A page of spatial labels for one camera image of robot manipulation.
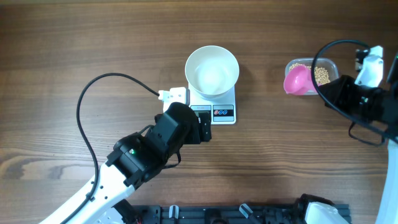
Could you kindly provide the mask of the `pink plastic scoop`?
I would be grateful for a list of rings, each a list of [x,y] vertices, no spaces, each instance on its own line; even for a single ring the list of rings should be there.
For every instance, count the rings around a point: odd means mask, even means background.
[[[284,79],[284,91],[290,95],[317,95],[312,82],[311,71],[305,65],[287,67]]]

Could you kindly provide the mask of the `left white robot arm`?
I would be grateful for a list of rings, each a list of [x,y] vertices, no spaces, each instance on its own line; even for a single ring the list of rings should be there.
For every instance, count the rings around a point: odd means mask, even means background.
[[[155,123],[120,139],[94,175],[44,223],[98,223],[113,206],[132,195],[162,170],[185,144],[211,139],[211,114],[172,103]]]

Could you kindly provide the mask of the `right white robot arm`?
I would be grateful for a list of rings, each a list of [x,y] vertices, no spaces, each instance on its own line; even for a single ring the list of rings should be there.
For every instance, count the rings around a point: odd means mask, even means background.
[[[376,223],[397,223],[397,59],[387,78],[388,90],[379,87],[384,73],[382,53],[375,48],[358,50],[355,65],[357,78],[342,75],[313,90],[326,107],[351,120],[351,128],[360,125],[381,137],[380,143],[362,143],[387,144],[387,175]]]

